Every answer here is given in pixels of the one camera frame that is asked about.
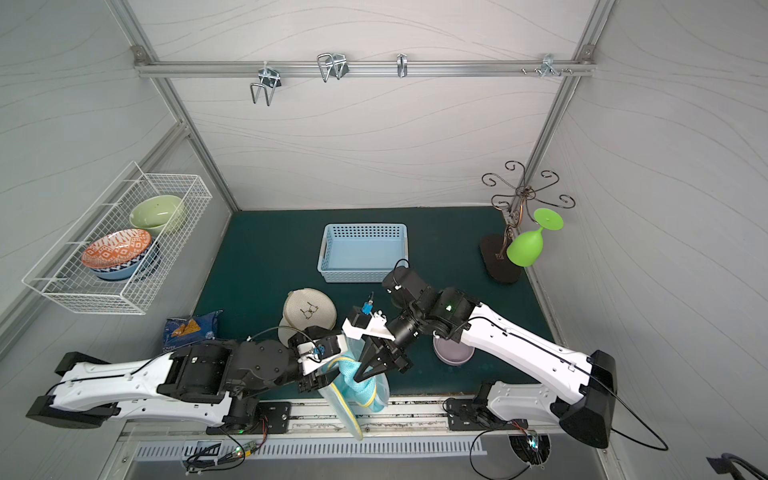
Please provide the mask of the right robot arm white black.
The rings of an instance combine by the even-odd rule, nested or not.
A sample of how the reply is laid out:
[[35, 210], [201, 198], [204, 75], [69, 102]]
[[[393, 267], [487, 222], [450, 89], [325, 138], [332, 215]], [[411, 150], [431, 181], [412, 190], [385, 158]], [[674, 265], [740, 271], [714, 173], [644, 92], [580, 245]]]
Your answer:
[[407, 348], [430, 337], [486, 352], [538, 380], [522, 393], [501, 381], [484, 384], [481, 410], [502, 422], [556, 424], [581, 443], [608, 446], [618, 399], [616, 361], [550, 342], [503, 318], [487, 304], [449, 287], [437, 290], [411, 268], [396, 267], [383, 280], [399, 315], [389, 320], [371, 305], [354, 308], [343, 333], [364, 343], [354, 379], [361, 383], [389, 371], [407, 371]]

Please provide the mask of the aluminium top rail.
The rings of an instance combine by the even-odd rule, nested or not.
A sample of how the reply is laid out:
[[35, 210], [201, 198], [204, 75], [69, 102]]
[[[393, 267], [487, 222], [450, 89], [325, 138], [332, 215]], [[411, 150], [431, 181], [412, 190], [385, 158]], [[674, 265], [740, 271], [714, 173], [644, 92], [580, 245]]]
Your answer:
[[[143, 78], [250, 78], [255, 79], [264, 63], [277, 70], [281, 79], [319, 79], [321, 77], [315, 61], [162, 61], [136, 65], [134, 69]], [[521, 68], [533, 69], [540, 65], [541, 59], [523, 60], [415, 60], [408, 58], [406, 78], [502, 78], [524, 77], [540, 78], [536, 75], [524, 76]], [[396, 59], [383, 61], [348, 60], [347, 78], [399, 78], [396, 71]], [[571, 68], [573, 73], [563, 77], [591, 76], [597, 65], [591, 62], [556, 60], [560, 68]]]

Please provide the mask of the teal mesh laundry bag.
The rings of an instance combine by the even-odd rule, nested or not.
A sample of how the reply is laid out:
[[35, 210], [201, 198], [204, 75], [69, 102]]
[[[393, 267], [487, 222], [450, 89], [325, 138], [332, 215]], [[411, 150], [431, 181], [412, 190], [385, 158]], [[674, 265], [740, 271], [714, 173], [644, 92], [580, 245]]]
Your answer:
[[361, 362], [364, 342], [348, 339], [348, 350], [340, 357], [331, 360], [320, 368], [322, 374], [337, 373], [333, 382], [319, 390], [321, 396], [328, 402], [337, 419], [346, 431], [356, 440], [364, 438], [355, 408], [364, 413], [379, 413], [389, 402], [389, 383], [385, 374], [379, 374], [362, 382], [354, 380]]

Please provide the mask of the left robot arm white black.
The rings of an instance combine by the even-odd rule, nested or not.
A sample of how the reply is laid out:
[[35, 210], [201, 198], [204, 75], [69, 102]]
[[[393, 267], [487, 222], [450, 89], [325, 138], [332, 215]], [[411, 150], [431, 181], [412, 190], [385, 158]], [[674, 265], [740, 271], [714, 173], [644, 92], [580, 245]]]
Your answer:
[[126, 363], [69, 352], [55, 370], [59, 382], [26, 416], [64, 429], [133, 419], [197, 422], [211, 434], [283, 433], [289, 408], [262, 405], [260, 397], [288, 385], [302, 392], [331, 385], [336, 375], [330, 365], [348, 351], [341, 332], [311, 327], [287, 344], [206, 340]]

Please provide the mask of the green ceramic bowl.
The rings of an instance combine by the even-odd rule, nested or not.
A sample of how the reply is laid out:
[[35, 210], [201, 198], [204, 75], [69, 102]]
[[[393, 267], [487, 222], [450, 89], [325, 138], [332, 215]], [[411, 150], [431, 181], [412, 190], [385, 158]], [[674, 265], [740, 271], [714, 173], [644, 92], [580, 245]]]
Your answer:
[[138, 204], [129, 215], [131, 226], [148, 231], [152, 238], [178, 231], [186, 219], [186, 206], [183, 200], [175, 195], [149, 198]]

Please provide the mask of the small metal hook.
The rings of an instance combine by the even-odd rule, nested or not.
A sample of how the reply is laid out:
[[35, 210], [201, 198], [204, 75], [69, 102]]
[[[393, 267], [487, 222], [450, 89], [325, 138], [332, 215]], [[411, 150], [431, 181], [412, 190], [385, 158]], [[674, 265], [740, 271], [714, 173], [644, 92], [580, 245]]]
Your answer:
[[408, 75], [408, 57], [400, 53], [396, 57], [396, 71], [399, 78], [406, 78]]

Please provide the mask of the cream mesh laundry bag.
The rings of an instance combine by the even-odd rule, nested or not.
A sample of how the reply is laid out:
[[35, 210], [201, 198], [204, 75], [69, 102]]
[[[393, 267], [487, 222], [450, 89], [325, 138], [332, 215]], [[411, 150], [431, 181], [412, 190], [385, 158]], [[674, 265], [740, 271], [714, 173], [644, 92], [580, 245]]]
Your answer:
[[283, 305], [282, 319], [277, 330], [280, 342], [287, 346], [297, 330], [317, 326], [333, 329], [337, 310], [333, 301], [323, 292], [303, 288], [288, 293]]

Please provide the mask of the green plastic wine glass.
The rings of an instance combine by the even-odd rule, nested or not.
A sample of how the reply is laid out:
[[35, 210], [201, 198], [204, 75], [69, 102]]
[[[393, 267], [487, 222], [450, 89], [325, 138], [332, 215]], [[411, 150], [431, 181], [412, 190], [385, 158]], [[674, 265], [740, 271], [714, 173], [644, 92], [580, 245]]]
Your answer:
[[564, 227], [563, 218], [548, 208], [536, 209], [533, 213], [538, 228], [517, 236], [506, 249], [507, 258], [519, 267], [532, 266], [544, 248], [543, 231], [559, 231]]

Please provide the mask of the metal clip hook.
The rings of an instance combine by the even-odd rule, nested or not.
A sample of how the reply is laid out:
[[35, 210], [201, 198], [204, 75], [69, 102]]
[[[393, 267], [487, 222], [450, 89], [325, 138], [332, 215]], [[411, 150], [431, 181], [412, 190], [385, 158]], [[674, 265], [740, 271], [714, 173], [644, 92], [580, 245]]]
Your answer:
[[316, 61], [324, 83], [327, 83], [331, 77], [340, 80], [349, 73], [348, 60], [344, 54], [321, 53]]

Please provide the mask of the blue Doritos chip bag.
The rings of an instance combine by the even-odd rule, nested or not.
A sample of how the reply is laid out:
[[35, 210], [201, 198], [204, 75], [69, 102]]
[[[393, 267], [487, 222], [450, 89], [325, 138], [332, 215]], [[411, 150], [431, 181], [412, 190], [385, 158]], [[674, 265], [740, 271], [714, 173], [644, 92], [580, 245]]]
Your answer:
[[165, 321], [162, 335], [162, 352], [194, 345], [218, 337], [218, 319], [223, 313], [216, 310], [188, 318], [170, 318]]

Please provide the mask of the light blue plastic basket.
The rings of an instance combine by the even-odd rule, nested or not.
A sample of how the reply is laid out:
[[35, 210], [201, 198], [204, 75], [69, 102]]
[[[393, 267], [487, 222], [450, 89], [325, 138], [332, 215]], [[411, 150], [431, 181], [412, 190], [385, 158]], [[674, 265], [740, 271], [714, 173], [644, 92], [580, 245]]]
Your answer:
[[380, 283], [394, 267], [404, 266], [408, 257], [405, 224], [328, 224], [317, 270], [327, 283]]

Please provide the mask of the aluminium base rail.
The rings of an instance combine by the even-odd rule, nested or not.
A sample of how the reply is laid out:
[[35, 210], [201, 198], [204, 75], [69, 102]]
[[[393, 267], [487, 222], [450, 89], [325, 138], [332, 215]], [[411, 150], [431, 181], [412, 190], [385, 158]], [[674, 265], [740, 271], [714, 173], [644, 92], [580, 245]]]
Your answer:
[[[366, 413], [355, 406], [358, 425], [366, 439], [384, 436], [434, 436], [454, 432], [449, 428], [448, 413], [443, 409], [445, 397], [395, 396], [378, 413]], [[321, 398], [291, 399], [287, 413], [268, 422], [269, 437], [349, 438], [351, 434], [334, 410]], [[120, 438], [127, 439], [207, 439], [207, 426], [192, 420], [128, 420]]]

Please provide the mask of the right metal hook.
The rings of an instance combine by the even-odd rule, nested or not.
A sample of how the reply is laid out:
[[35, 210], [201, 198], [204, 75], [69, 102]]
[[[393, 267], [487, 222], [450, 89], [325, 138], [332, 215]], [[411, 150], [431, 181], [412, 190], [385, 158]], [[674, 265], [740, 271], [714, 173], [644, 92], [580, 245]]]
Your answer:
[[570, 76], [573, 73], [571, 68], [560, 68], [556, 65], [556, 59], [553, 54], [546, 54], [538, 67], [533, 69], [521, 68], [520, 72], [524, 76], [536, 75], [540, 78]]

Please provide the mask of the orange patterned bowl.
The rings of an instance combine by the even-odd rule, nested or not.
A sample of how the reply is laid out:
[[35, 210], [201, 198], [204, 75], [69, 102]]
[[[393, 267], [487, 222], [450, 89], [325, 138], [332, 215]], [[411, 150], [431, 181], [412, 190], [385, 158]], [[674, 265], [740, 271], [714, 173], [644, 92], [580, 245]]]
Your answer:
[[151, 243], [152, 237], [146, 230], [113, 232], [89, 245], [81, 255], [81, 263], [90, 269], [117, 266], [144, 253]]

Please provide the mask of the double metal hook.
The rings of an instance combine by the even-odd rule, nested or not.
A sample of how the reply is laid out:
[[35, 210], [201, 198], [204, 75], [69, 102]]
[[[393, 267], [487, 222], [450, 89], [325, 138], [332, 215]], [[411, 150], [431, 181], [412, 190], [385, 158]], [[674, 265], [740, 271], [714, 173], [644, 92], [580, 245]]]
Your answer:
[[250, 84], [250, 93], [253, 104], [257, 104], [260, 97], [267, 106], [272, 104], [276, 90], [282, 86], [280, 73], [264, 63], [257, 73], [257, 80]]

